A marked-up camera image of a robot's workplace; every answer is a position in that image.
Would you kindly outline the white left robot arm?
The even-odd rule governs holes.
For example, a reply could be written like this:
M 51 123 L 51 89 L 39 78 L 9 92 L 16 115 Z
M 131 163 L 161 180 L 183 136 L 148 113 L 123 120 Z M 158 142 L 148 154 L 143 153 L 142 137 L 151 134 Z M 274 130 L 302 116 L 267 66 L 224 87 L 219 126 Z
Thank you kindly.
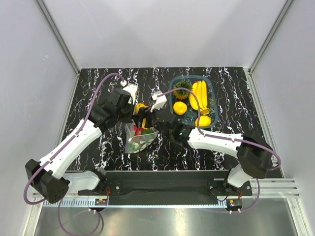
M 80 120 L 77 127 L 53 151 L 39 161 L 30 159 L 26 165 L 28 185 L 45 200 L 54 204 L 67 192 L 78 193 L 91 190 L 100 195 L 106 190 L 104 175 L 96 170 L 67 173 L 70 164 L 94 140 L 119 121 L 128 123 L 135 106 L 138 86 L 128 84 L 116 88 L 102 105 L 93 105 L 87 119 Z

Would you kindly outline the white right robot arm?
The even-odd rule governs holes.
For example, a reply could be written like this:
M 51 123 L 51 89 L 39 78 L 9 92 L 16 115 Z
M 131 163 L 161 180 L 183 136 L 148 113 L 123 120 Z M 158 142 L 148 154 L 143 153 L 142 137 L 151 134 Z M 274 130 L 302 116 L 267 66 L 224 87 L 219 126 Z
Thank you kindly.
M 205 149 L 228 154 L 238 160 L 219 187 L 229 195 L 240 191 L 252 178 L 264 179 L 271 167 L 272 149 L 254 133 L 225 134 L 182 124 L 169 110 L 135 108 L 133 120 L 138 128 L 155 128 L 174 144 L 183 148 Z

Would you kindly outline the red toy pepper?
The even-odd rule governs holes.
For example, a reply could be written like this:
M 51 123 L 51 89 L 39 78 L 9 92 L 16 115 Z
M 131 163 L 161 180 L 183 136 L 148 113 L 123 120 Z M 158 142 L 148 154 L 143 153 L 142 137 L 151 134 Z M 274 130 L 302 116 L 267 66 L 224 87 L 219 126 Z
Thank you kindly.
M 134 136 L 141 135 L 141 133 L 144 131 L 142 127 L 137 127 L 136 125 L 133 126 Z

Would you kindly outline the green toy lime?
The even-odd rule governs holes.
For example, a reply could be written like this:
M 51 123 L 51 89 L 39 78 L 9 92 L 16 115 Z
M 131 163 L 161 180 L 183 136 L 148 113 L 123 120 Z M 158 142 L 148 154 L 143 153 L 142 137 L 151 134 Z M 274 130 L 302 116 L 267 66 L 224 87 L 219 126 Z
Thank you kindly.
M 149 135 L 149 134 L 153 134 L 154 131 L 151 129 L 144 129 L 141 131 L 141 135 Z

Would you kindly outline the clear polka-dot zip bag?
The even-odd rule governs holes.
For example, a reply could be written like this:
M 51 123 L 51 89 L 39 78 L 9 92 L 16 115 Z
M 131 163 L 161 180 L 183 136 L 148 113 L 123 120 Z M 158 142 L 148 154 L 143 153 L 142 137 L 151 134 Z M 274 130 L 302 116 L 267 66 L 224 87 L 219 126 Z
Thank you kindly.
M 134 123 L 128 123 L 125 125 L 126 130 L 126 144 L 125 153 L 138 153 L 147 148 L 157 137 L 158 131 L 154 128 L 149 128 L 154 131 L 153 134 L 149 135 L 138 135 L 134 136 L 133 126 Z

